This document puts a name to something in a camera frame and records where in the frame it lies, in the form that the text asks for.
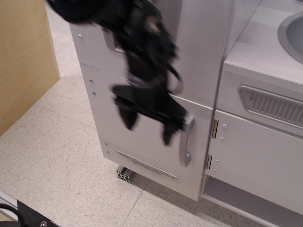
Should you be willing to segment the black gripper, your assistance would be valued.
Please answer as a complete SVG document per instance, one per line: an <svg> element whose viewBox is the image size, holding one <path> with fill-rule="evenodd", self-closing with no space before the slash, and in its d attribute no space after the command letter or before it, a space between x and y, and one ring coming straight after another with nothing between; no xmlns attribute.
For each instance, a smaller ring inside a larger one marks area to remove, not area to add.
<svg viewBox="0 0 303 227"><path fill-rule="evenodd" d="M120 116L127 129L132 130L138 114L161 122L163 142L169 145L177 130L183 129L186 109L169 95L162 87L140 89L131 85L113 85Z"/></svg>

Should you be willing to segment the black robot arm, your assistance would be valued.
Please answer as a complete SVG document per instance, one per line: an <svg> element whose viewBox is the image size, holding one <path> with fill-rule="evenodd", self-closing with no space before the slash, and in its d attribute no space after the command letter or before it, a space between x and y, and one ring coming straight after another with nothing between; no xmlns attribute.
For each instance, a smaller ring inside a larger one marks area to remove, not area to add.
<svg viewBox="0 0 303 227"><path fill-rule="evenodd" d="M142 114L163 124L162 139L185 125L186 109L168 89L168 73L180 79L170 64L175 44L160 11L146 0L51 0L50 7L72 24L95 23L111 31L126 54L127 86L115 85L115 103L128 129Z"/></svg>

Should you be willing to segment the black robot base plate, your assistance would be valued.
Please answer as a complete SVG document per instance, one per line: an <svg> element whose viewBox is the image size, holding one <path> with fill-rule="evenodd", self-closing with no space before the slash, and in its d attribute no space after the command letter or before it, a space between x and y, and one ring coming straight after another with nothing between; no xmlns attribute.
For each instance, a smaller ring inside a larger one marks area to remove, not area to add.
<svg viewBox="0 0 303 227"><path fill-rule="evenodd" d="M18 212L22 215L25 225L27 227L58 227L56 223L54 223L49 218L40 214L36 210L30 208L26 204L17 201Z"/></svg>

